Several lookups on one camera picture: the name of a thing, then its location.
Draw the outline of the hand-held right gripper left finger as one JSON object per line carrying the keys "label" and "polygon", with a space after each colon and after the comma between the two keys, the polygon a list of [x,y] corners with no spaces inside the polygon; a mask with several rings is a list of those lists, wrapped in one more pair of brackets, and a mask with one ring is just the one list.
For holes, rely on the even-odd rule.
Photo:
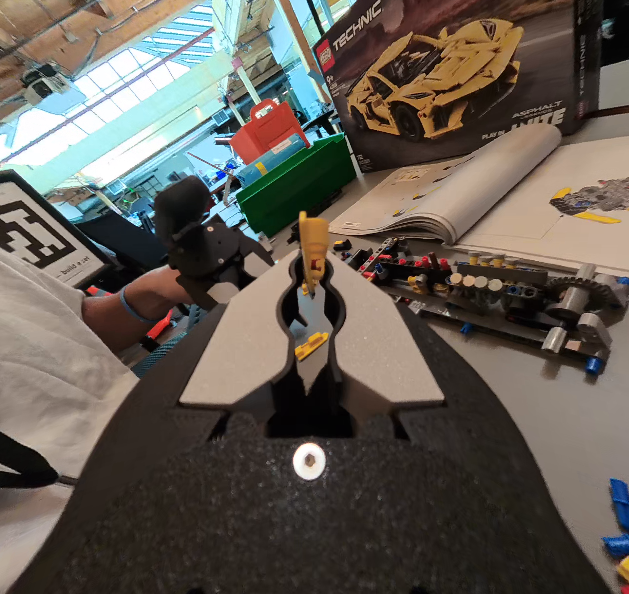
{"label": "hand-held right gripper left finger", "polygon": [[302,377],[290,325],[299,314],[295,250],[224,309],[182,394],[184,410],[247,414],[264,435],[302,409]]}

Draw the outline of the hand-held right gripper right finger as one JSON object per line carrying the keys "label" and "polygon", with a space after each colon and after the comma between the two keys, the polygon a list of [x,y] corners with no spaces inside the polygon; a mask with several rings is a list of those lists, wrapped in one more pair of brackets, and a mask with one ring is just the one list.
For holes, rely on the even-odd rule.
{"label": "hand-held right gripper right finger", "polygon": [[445,394],[389,295],[332,254],[325,269],[328,366],[334,394],[355,424],[443,405]]}

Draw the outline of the small yellow lego piece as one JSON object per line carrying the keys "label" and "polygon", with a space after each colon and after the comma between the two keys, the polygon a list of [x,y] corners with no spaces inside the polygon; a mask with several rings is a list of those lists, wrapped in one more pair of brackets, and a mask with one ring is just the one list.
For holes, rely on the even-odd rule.
{"label": "small yellow lego piece", "polygon": [[322,347],[328,340],[328,332],[315,332],[307,341],[295,347],[295,358],[298,362],[303,362],[317,349]]}

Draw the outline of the yellow lego panel piece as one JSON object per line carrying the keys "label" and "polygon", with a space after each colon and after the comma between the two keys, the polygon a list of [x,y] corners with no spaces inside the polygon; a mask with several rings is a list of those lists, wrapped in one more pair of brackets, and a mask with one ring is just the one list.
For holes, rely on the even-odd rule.
{"label": "yellow lego panel piece", "polygon": [[303,276],[311,298],[326,271],[328,252],[328,222],[318,217],[308,217],[301,211],[298,218]]}

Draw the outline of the lego car chassis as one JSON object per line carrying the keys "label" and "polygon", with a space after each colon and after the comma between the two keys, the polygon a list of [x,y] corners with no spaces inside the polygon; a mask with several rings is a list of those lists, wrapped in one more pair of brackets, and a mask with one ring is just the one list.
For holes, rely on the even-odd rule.
{"label": "lego car chassis", "polygon": [[375,248],[334,252],[419,315],[460,328],[472,323],[473,332],[580,359],[592,378],[607,366],[610,326],[628,310],[628,277],[603,273],[591,263],[561,274],[503,254],[417,256],[398,237]]}

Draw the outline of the pile of red blue lego pins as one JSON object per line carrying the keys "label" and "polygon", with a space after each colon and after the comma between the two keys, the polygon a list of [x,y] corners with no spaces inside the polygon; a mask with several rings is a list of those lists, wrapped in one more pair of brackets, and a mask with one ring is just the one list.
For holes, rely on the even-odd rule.
{"label": "pile of red blue lego pins", "polygon": [[622,533],[615,537],[602,537],[602,543],[607,553],[618,560],[617,572],[626,583],[622,591],[628,592],[628,484],[625,481],[610,478],[609,488],[612,506],[617,517],[617,523]]}

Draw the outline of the lego set box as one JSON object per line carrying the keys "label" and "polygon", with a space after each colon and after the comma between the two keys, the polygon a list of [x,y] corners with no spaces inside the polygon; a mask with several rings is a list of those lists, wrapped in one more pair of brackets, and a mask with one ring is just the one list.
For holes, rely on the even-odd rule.
{"label": "lego set box", "polygon": [[362,173],[598,109],[603,0],[357,0],[312,48]]}

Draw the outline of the person's left hand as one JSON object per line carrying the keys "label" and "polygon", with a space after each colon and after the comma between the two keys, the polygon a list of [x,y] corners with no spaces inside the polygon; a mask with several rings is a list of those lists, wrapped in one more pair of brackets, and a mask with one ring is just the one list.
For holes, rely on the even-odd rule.
{"label": "person's left hand", "polygon": [[168,266],[153,269],[124,288],[124,302],[142,319],[158,321],[169,310],[194,304],[193,298],[178,283],[179,271]]}

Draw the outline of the green plastic bin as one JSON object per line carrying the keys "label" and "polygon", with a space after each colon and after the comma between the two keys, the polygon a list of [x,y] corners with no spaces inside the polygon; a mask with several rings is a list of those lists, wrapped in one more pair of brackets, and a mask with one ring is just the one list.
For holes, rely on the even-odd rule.
{"label": "green plastic bin", "polygon": [[272,237],[356,178],[345,135],[318,139],[268,174],[240,189],[235,199],[249,227]]}

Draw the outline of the blue wristband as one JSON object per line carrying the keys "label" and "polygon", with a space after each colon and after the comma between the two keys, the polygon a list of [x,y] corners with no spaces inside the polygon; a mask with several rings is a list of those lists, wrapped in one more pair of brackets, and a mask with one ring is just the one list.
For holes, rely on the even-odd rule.
{"label": "blue wristband", "polygon": [[143,315],[141,315],[127,300],[127,296],[126,296],[127,288],[128,288],[128,285],[123,287],[118,292],[119,300],[122,307],[124,308],[124,311],[128,315],[132,316],[135,320],[141,322],[142,324],[145,324],[145,325],[150,324],[151,326],[158,324],[163,319],[163,316],[158,317],[156,319],[151,319],[151,318],[144,317]]}

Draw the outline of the blue roll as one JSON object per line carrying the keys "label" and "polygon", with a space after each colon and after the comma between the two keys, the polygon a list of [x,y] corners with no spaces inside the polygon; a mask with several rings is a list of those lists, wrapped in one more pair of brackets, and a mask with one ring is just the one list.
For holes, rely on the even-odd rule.
{"label": "blue roll", "polygon": [[288,138],[271,147],[266,153],[254,159],[250,164],[243,166],[236,174],[241,188],[253,184],[262,176],[284,163],[287,159],[296,155],[303,149],[309,148],[310,143],[298,134],[292,134]]}

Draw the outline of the red plastic case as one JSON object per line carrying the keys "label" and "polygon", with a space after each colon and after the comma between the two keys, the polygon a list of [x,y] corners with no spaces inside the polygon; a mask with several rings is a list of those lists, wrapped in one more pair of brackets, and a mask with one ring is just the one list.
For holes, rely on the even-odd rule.
{"label": "red plastic case", "polygon": [[292,135],[298,135],[305,147],[310,147],[300,123],[289,103],[265,99],[250,111],[250,122],[229,140],[231,148],[245,165],[254,162]]}

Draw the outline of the framed black white marker sign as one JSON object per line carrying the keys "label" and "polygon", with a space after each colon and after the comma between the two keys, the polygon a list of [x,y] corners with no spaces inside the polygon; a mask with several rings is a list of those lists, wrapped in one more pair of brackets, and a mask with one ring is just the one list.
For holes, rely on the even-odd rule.
{"label": "framed black white marker sign", "polygon": [[1,171],[1,248],[74,288],[113,268],[96,244],[15,171]]}

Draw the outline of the instruction booklet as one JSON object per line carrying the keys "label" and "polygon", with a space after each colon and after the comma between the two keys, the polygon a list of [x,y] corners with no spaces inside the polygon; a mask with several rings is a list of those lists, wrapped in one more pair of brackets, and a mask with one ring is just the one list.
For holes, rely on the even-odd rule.
{"label": "instruction booklet", "polygon": [[329,230],[627,276],[628,137],[561,146],[550,124],[518,127],[462,158],[396,169]]}

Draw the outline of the ceiling mounted heater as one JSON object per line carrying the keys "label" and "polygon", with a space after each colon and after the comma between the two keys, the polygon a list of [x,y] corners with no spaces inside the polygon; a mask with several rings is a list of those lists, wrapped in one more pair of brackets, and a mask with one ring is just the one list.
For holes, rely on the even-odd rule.
{"label": "ceiling mounted heater", "polygon": [[38,105],[55,94],[64,94],[72,84],[58,68],[51,63],[37,65],[21,76],[22,95],[30,105]]}

